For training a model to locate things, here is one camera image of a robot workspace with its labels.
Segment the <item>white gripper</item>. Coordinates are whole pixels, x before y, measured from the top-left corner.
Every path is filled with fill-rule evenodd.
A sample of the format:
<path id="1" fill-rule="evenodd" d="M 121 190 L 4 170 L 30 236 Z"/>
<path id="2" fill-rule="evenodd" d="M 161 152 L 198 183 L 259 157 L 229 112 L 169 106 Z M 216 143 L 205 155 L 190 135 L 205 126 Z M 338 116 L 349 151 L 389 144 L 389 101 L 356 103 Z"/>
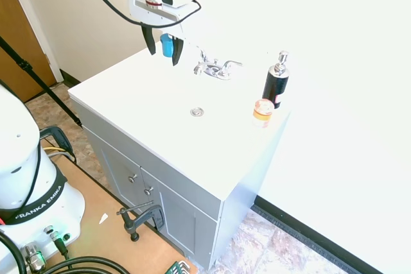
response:
<path id="1" fill-rule="evenodd" d="M 180 21 L 183 18 L 182 10 L 165 4 L 158 8 L 152 8 L 149 7 L 143 0 L 128 0 L 128 7 L 131 18 L 144 24 L 164 26 Z M 148 51 L 151 55 L 154 55 L 156 53 L 156 47 L 152 28 L 142 26 L 141 30 Z M 184 47 L 184 41 L 177 37 L 172 37 L 172 42 L 173 54 L 171 59 L 173 66 L 176 66 L 179 62 Z"/>

